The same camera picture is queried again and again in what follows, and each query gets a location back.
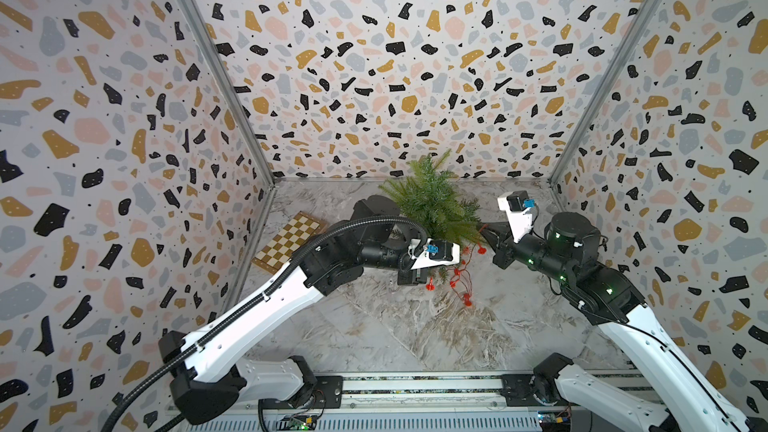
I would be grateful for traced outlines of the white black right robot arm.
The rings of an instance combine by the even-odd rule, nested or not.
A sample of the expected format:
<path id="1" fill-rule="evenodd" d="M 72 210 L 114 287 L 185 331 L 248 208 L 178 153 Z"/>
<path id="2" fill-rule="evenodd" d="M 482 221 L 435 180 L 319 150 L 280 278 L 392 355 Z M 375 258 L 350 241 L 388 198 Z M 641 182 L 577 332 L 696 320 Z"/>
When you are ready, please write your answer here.
<path id="1" fill-rule="evenodd" d="M 505 269 L 517 261 L 559 285 L 559 294 L 631 360 L 659 397 L 652 403 L 597 378 L 554 353 L 534 370 L 545 398 L 575 403 L 621 431 L 764 431 L 696 369 L 658 321 L 639 290 L 598 260 L 602 235 L 583 215 L 555 214 L 543 236 L 529 211 L 480 226 Z"/>

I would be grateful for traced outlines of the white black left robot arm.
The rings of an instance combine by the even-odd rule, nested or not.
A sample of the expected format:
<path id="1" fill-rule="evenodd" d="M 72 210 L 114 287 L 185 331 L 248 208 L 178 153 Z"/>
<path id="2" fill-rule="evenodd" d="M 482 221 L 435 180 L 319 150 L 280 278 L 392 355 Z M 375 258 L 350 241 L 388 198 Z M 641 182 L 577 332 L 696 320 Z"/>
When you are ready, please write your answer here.
<path id="1" fill-rule="evenodd" d="M 360 278 L 368 267 L 397 272 L 405 285 L 426 268 L 450 264 L 455 246 L 430 237 L 401 215 L 394 201 L 373 195 L 355 203 L 352 216 L 300 246 L 271 279 L 211 324 L 160 342 L 175 408 L 199 425 L 238 402 L 281 402 L 290 408 L 314 403 L 317 378 L 307 361 L 255 361 L 247 352 L 293 315 Z"/>

